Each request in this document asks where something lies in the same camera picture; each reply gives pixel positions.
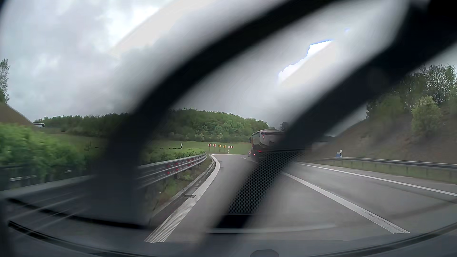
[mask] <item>gray sky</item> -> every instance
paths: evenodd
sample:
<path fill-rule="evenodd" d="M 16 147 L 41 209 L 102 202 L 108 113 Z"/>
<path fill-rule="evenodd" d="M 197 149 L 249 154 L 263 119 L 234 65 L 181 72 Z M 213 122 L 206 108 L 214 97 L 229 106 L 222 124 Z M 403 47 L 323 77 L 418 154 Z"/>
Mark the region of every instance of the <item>gray sky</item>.
<path fill-rule="evenodd" d="M 9 104 L 30 120 L 129 111 L 149 90 L 146 80 L 159 79 L 207 38 L 280 0 L 205 1 L 154 45 L 117 59 L 108 54 L 111 47 L 166 0 L 12 0 L 0 26 L 0 57 L 11 64 Z M 230 112 L 275 127 L 293 121 L 351 67 L 388 43 L 386 28 L 395 25 L 395 12 L 401 16 L 397 1 L 384 0 L 316 14 L 227 64 L 176 107 Z M 311 44 L 329 39 L 330 47 L 278 83 L 278 73 L 304 59 Z M 453 51 L 437 62 L 454 64 L 456 59 Z M 362 107 L 345 126 L 364 112 Z"/>

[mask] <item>lane marking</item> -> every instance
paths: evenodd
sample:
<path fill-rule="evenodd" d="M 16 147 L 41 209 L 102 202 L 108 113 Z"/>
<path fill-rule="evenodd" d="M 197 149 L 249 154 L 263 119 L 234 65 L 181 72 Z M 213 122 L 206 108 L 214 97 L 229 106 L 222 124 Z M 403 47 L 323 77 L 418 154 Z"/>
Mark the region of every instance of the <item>lane marking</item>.
<path fill-rule="evenodd" d="M 213 155 L 210 155 L 211 158 L 216 162 L 216 167 L 211 175 L 201 184 L 201 186 L 193 193 L 194 198 L 187 199 L 178 209 L 176 209 L 162 224 L 160 224 L 146 239 L 145 242 L 148 243 L 158 243 L 165 242 L 167 238 L 171 235 L 173 230 L 179 225 L 179 223 L 184 219 L 184 217 L 189 213 L 189 211 L 194 207 L 198 200 L 202 197 L 203 193 L 208 189 L 208 187 L 213 182 L 214 178 L 217 176 L 219 169 L 221 167 L 218 160 Z"/>
<path fill-rule="evenodd" d="M 408 186 L 408 187 L 420 188 L 420 189 L 429 190 L 429 191 L 433 191 L 433 192 L 437 192 L 437 193 L 443 193 L 443 194 L 447 194 L 447 195 L 457 196 L 457 193 L 451 193 L 451 192 L 442 191 L 442 190 L 438 190 L 438 189 L 434 189 L 434 188 L 430 188 L 430 187 L 421 187 L 421 186 L 417 186 L 417 185 L 413 185 L 413 184 L 398 182 L 398 181 L 394 181 L 394 180 L 388 180 L 388 179 L 385 179 L 385 178 L 372 177 L 372 176 L 367 176 L 367 175 L 362 175 L 362 174 L 357 174 L 357 173 L 352 173 L 352 172 L 347 172 L 347 171 L 340 171 L 340 170 L 335 170 L 335 169 L 330 169 L 330 168 L 325 168 L 325 167 L 319 167 L 319 166 L 314 166 L 314 165 L 309 165 L 309 164 L 303 164 L 303 163 L 299 163 L 299 164 L 300 165 L 304 165 L 304 166 L 314 167 L 314 168 L 321 168 L 321 169 L 325 169 L 325 170 L 329 170 L 329 171 L 337 171 L 337 172 L 347 173 L 347 174 L 351 174 L 351 175 L 355 175 L 355 176 L 361 176 L 361 177 L 377 179 L 377 180 L 386 181 L 386 182 L 390 182 L 390 183 L 395 183 L 395 184 L 399 184 L 399 185 L 404 185 L 404 186 Z"/>
<path fill-rule="evenodd" d="M 382 228 L 385 228 L 387 231 L 391 232 L 392 234 L 401 234 L 401 233 L 409 233 L 408 231 L 400 228 L 399 226 L 395 225 L 394 223 L 388 221 L 388 220 L 385 220 L 379 216 L 377 216 L 376 214 L 374 213 L 371 213 L 367 210 L 365 210 L 364 208 L 358 206 L 358 205 L 355 205 L 335 194 L 332 194 L 326 190 L 323 190 L 322 188 L 318 187 L 318 186 L 315 186 L 307 181 L 304 181 L 303 179 L 301 178 L 298 178 L 296 176 L 292 176 L 288 173 L 284 173 L 284 175 L 288 176 L 289 178 L 293 179 L 293 180 L 296 180 L 300 183 L 302 183 L 303 185 L 325 195 L 326 197 L 334 200 L 335 202 L 343 205 L 344 207 L 350 209 L 350 210 L 353 210 L 354 212 L 362 215 L 363 217 L 369 219 L 370 221 L 372 221 L 373 223 L 376 223 L 378 224 L 379 226 L 381 226 Z"/>

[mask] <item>hillside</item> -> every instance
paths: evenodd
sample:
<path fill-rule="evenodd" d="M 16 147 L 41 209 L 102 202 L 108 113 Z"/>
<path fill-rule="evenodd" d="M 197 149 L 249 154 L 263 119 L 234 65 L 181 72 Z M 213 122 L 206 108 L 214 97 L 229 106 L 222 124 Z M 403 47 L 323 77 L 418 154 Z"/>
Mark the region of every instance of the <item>hillside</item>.
<path fill-rule="evenodd" d="M 7 104 L 0 102 L 0 123 L 16 123 L 19 125 L 32 125 L 22 114 L 15 111 Z"/>
<path fill-rule="evenodd" d="M 127 113 L 85 117 L 69 115 L 44 117 L 35 122 L 73 135 L 107 137 L 127 116 Z M 268 124 L 264 121 L 231 113 L 179 109 L 167 112 L 162 126 L 154 135 L 157 139 L 178 141 L 248 142 L 253 132 L 267 128 Z"/>
<path fill-rule="evenodd" d="M 457 116 L 449 107 L 442 107 L 438 130 L 430 137 L 417 139 L 411 132 L 410 114 L 396 118 L 388 128 L 366 119 L 335 137 L 313 153 L 311 158 L 335 157 L 343 150 L 344 157 L 394 159 L 457 163 Z"/>

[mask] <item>green bush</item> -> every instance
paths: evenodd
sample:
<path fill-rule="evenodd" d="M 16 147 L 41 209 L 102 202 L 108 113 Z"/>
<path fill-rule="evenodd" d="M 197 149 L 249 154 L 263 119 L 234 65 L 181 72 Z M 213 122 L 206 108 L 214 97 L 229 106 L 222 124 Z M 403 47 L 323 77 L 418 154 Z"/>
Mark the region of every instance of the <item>green bush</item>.
<path fill-rule="evenodd" d="M 431 96 L 421 97 L 411 109 L 411 129 L 419 137 L 433 134 L 440 125 L 441 110 Z"/>
<path fill-rule="evenodd" d="M 66 168 L 78 170 L 84 158 L 65 142 L 30 127 L 0 123 L 0 165 L 30 165 L 43 178 Z"/>
<path fill-rule="evenodd" d="M 148 164 L 160 161 L 169 161 L 194 155 L 199 155 L 205 151 L 199 148 L 189 148 L 186 150 L 182 149 L 158 149 L 154 147 L 148 147 L 143 151 L 141 157 L 141 164 Z"/>

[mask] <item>bus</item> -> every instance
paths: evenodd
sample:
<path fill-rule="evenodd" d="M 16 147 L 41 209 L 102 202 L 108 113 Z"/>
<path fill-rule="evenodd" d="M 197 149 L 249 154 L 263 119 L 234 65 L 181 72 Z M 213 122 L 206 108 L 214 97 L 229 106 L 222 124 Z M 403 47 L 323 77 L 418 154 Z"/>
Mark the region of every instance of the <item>bus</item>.
<path fill-rule="evenodd" d="M 34 122 L 33 125 L 35 125 L 39 128 L 44 128 L 44 123 Z"/>

